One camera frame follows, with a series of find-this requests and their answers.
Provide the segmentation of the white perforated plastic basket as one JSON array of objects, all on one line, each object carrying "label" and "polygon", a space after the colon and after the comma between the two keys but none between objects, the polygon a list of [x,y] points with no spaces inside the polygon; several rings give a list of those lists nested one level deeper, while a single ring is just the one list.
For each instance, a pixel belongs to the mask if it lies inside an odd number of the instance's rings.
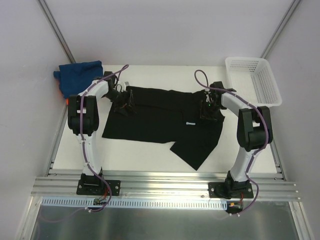
[{"label": "white perforated plastic basket", "polygon": [[257,57],[225,59],[227,87],[256,106],[277,107],[282,97],[269,62]]}]

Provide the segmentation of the aluminium frame rail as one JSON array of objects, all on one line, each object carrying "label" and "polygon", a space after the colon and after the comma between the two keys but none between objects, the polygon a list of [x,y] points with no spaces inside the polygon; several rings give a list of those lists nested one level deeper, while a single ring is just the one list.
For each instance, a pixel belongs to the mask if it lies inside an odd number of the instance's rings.
[{"label": "aluminium frame rail", "polygon": [[[46,176],[38,176],[31,190],[32,196],[73,197],[80,179],[80,170],[51,169]],[[120,196],[141,199],[209,198],[209,183],[223,182],[226,173],[207,172],[143,172],[106,170],[107,180],[119,180]],[[300,202],[298,184],[286,181],[282,174],[253,173],[258,184],[259,201]]]}]

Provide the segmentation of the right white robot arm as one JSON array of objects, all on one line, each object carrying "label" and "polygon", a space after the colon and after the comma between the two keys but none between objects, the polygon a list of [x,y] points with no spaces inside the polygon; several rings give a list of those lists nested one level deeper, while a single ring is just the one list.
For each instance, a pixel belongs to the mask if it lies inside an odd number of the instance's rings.
[{"label": "right white robot arm", "polygon": [[270,109],[253,105],[233,89],[224,88],[220,81],[206,86],[204,95],[200,104],[202,116],[216,120],[218,112],[223,109],[237,116],[236,138],[239,145],[235,162],[224,181],[208,183],[209,197],[252,199],[254,182],[250,172],[257,156],[273,140]]}]

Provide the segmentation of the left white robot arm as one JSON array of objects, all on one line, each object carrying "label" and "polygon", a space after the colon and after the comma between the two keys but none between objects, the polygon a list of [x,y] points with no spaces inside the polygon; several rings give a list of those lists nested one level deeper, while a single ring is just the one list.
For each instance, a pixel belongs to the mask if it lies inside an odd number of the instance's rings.
[{"label": "left white robot arm", "polygon": [[87,184],[93,194],[100,194],[105,188],[105,182],[101,179],[102,160],[98,157],[96,146],[96,132],[100,124],[98,101],[107,98],[113,105],[113,111],[125,117],[136,113],[133,91],[127,89],[128,83],[120,84],[120,75],[124,70],[106,71],[84,91],[68,99],[67,124],[80,145],[82,173],[94,176]]}]

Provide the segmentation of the folded blue t shirt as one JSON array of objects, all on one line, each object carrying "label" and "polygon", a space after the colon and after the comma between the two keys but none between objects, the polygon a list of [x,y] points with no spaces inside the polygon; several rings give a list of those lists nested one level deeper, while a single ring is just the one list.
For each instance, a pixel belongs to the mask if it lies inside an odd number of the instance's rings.
[{"label": "folded blue t shirt", "polygon": [[63,98],[78,95],[87,89],[94,78],[103,76],[103,67],[100,60],[82,63],[71,63],[58,66],[59,70],[53,72],[58,81],[59,90]]}]

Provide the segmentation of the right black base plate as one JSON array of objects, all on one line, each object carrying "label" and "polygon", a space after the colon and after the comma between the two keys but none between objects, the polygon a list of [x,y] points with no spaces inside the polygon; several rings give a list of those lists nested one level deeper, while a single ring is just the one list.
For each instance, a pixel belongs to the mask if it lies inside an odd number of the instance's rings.
[{"label": "right black base plate", "polygon": [[243,182],[209,182],[208,193],[210,198],[220,199],[253,199],[254,194],[251,183],[247,181]]}]

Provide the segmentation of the black t shirt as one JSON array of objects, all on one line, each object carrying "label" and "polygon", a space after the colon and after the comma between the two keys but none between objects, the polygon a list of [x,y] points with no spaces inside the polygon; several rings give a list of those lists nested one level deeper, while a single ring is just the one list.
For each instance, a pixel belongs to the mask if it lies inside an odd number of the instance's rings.
[{"label": "black t shirt", "polygon": [[198,170],[218,145],[225,119],[219,110],[212,117],[202,117],[204,90],[179,92],[129,86],[127,91],[133,94],[134,111],[124,115],[112,104],[102,137],[172,142],[170,150]]}]

